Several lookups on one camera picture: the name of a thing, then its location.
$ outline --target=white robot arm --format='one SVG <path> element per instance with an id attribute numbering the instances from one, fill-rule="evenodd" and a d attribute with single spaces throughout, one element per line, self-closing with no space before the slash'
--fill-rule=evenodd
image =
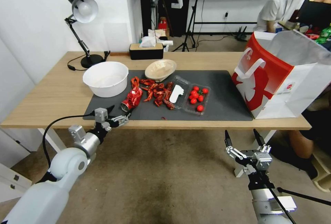
<path id="1" fill-rule="evenodd" d="M 95 158 L 98 145 L 112 128 L 126 124 L 130 115 L 109 120 L 107 109 L 98 108 L 94 129 L 85 133 L 82 126 L 71 126 L 69 132 L 75 147 L 56 154 L 47 172 L 56 182 L 47 180 L 31 186 L 1 224 L 55 224 L 68 202 L 72 186 Z"/>
<path id="2" fill-rule="evenodd" d="M 269 155 L 271 150 L 254 129 L 255 138 L 259 144 L 257 150 L 239 151 L 232 146 L 230 136 L 225 131 L 225 152 L 243 165 L 245 174 L 248 175 L 248 189 L 253 196 L 253 207 L 255 210 L 258 224 L 295 224 L 289 215 L 289 211 L 294 211 L 297 207 L 291 196 L 277 197 L 272 189 L 275 186 L 269 181 L 266 171 L 268 170 L 272 157 Z"/>

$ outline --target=desk lamp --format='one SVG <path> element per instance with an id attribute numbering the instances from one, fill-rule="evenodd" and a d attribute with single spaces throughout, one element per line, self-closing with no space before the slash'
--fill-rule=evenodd
<path id="1" fill-rule="evenodd" d="M 85 52 L 85 57 L 81 60 L 81 65 L 84 68 L 90 68 L 92 65 L 103 62 L 103 57 L 97 54 L 90 55 L 90 50 L 87 45 L 78 37 L 72 24 L 76 21 L 88 23 L 94 20 L 98 14 L 98 5 L 94 0 L 68 0 L 72 5 L 72 15 L 65 18 L 66 23 L 78 40 L 79 45 Z"/>

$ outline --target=person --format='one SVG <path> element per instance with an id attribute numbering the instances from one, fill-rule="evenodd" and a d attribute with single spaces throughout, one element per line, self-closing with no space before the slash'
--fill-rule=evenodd
<path id="1" fill-rule="evenodd" d="M 304 0 L 267 0 L 261 10 L 254 31 L 275 33 L 279 21 L 287 21 Z"/>
<path id="2" fill-rule="evenodd" d="M 304 170 L 310 178 L 316 177 L 316 169 L 311 163 L 311 156 L 315 144 L 326 154 L 331 156 L 330 123 L 331 123 L 331 85 L 322 93 L 327 96 L 328 108 L 320 110 L 305 110 L 302 115 L 310 123 L 310 130 L 288 131 L 288 146 L 280 144 L 279 140 L 273 140 L 271 154 L 279 160 L 294 165 Z"/>

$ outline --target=black lamp base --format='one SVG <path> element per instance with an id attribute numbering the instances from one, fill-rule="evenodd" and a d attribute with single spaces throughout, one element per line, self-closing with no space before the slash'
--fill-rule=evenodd
<path id="1" fill-rule="evenodd" d="M 88 60 L 87 60 L 87 58 L 84 57 L 80 61 L 80 64 L 82 65 L 82 67 L 84 67 L 84 68 L 90 68 L 92 65 L 99 64 L 99 63 L 103 62 L 103 57 L 100 56 L 100 55 L 92 54 L 90 56 L 91 56 L 91 62 L 92 63 L 89 63 Z"/>

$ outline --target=beige bowl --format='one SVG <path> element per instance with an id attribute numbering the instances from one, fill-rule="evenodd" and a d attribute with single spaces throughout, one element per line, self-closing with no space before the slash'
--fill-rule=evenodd
<path id="1" fill-rule="evenodd" d="M 177 64 L 172 60 L 158 60 L 151 63 L 145 70 L 145 76 L 156 82 L 161 82 L 176 70 Z"/>

